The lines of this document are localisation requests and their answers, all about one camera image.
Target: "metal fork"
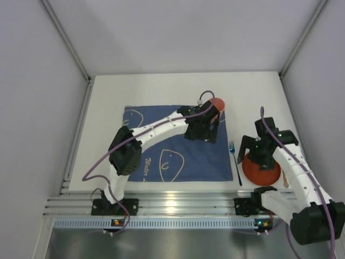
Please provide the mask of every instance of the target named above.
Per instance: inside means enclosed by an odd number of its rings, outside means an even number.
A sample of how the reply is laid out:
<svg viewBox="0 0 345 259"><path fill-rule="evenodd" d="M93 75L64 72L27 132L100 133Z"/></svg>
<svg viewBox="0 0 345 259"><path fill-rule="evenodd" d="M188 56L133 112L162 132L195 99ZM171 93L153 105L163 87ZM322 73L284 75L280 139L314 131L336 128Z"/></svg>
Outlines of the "metal fork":
<svg viewBox="0 0 345 259"><path fill-rule="evenodd" d="M235 160L235 165L236 165L236 170L237 170L239 185L242 186L241 177L239 176L238 167L237 167L237 163L236 163L235 145L233 144L233 141L230 141L230 153L233 155L233 158L234 158L234 160Z"/></svg>

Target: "white table surface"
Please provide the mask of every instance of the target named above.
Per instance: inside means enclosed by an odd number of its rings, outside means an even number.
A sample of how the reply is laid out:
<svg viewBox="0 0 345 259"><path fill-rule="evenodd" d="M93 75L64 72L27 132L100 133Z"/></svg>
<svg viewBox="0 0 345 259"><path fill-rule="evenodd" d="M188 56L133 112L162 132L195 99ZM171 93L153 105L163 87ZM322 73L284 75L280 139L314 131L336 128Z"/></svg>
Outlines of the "white table surface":
<svg viewBox="0 0 345 259"><path fill-rule="evenodd" d="M103 179L82 182L81 178L108 150L118 129L126 105L196 105L204 90L214 91L225 101L228 139L233 140L236 157L243 135L255 137L254 122L260 119L260 107L265 116L274 118L281 130L292 130L297 136L288 104L276 72L131 74L97 76L95 78L80 143L72 170L70 192L104 188ZM231 156L233 181L226 182L128 182L126 190L134 191L236 191L252 190L239 165L243 186L238 183L234 159ZM108 159L92 173L109 174ZM282 175L277 189L285 189Z"/></svg>

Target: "blue towel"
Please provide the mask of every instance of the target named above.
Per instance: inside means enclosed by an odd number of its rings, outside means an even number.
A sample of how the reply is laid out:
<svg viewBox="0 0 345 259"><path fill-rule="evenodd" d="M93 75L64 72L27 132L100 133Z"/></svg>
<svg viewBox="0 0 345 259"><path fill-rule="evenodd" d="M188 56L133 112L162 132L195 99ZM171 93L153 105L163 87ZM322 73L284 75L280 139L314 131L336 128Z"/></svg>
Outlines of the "blue towel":
<svg viewBox="0 0 345 259"><path fill-rule="evenodd" d="M138 128L169 116L181 105L126 106L123 125ZM220 118L217 142L188 140L177 135L147 149L132 182L232 181L225 113Z"/></svg>

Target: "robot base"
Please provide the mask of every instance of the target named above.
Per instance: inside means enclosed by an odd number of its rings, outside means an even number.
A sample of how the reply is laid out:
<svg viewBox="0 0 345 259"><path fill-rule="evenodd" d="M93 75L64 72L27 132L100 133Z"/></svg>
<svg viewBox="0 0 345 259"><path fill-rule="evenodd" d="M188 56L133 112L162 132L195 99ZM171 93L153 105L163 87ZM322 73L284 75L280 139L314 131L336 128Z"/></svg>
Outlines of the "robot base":
<svg viewBox="0 0 345 259"><path fill-rule="evenodd" d="M121 203L128 210L130 216L136 216L139 208L138 199L123 199ZM125 216L125 211L117 204L111 204L101 193L101 199L95 199L92 202L91 215L93 216Z"/></svg>

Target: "grey wall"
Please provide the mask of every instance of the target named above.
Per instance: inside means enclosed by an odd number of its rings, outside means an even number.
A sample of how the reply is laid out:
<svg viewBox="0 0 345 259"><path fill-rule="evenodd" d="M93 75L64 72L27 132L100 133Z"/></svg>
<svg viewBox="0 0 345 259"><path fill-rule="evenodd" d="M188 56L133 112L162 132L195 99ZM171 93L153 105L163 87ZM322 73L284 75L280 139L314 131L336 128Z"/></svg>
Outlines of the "grey wall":
<svg viewBox="0 0 345 259"><path fill-rule="evenodd" d="M345 201L344 12L345 1L330 1L285 78L309 162L338 201Z"/></svg>
<svg viewBox="0 0 345 259"><path fill-rule="evenodd" d="M280 70L318 3L50 2L92 75Z"/></svg>
<svg viewBox="0 0 345 259"><path fill-rule="evenodd" d="M0 8L0 254L31 258L86 83L37 0Z"/></svg>

